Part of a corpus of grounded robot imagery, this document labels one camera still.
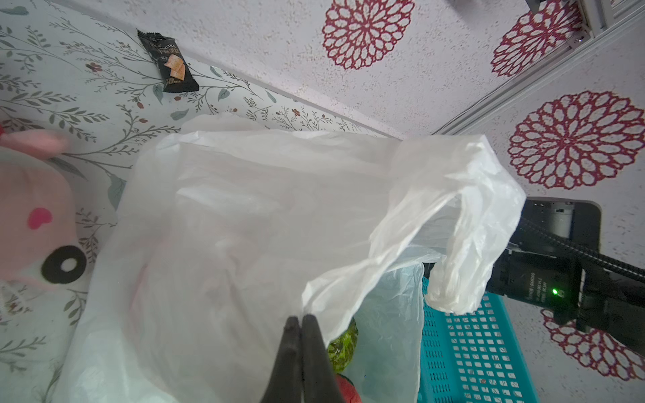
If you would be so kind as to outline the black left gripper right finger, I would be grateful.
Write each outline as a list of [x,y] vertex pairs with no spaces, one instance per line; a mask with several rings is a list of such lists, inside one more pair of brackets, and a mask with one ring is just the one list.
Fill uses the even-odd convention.
[[314,315],[303,317],[301,339],[304,402],[345,403]]

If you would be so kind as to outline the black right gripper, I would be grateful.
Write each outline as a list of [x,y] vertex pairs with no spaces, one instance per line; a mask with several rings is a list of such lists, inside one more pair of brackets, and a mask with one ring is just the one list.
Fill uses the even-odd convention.
[[592,201],[530,198],[488,292],[554,315],[560,326],[600,330],[644,351],[644,270],[600,251],[601,208]]

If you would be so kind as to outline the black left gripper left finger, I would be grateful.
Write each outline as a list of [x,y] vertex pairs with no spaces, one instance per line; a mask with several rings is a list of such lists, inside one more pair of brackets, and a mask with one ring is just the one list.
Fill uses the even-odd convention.
[[261,403],[302,401],[302,342],[298,317],[289,317]]

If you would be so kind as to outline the light green fruit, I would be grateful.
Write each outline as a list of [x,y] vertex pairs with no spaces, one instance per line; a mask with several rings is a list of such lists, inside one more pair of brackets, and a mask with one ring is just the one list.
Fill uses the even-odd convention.
[[329,344],[328,355],[334,373],[342,373],[354,357],[359,339],[359,329],[354,318],[349,327],[338,338]]

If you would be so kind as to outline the white plastic bag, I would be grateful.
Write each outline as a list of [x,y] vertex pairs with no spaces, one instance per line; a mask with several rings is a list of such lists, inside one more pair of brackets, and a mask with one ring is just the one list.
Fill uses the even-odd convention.
[[475,311],[526,201],[483,135],[206,115],[139,151],[56,402],[257,402],[289,317],[351,322],[366,402],[413,402],[423,307]]

